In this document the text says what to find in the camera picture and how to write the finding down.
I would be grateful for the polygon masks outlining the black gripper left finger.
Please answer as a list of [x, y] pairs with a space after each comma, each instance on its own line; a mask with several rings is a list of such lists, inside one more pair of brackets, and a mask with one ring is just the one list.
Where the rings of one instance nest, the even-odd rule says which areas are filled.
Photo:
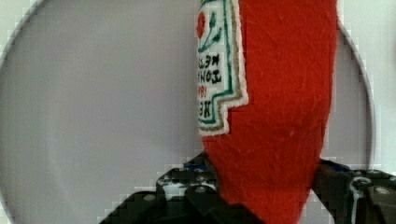
[[219, 203], [218, 179], [205, 152], [156, 181], [156, 201], [166, 208], [209, 212]]

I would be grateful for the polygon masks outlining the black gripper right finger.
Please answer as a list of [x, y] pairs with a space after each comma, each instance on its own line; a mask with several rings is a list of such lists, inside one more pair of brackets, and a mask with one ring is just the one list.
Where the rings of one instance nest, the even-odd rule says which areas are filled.
[[321, 160], [312, 190], [334, 224], [396, 224], [394, 175]]

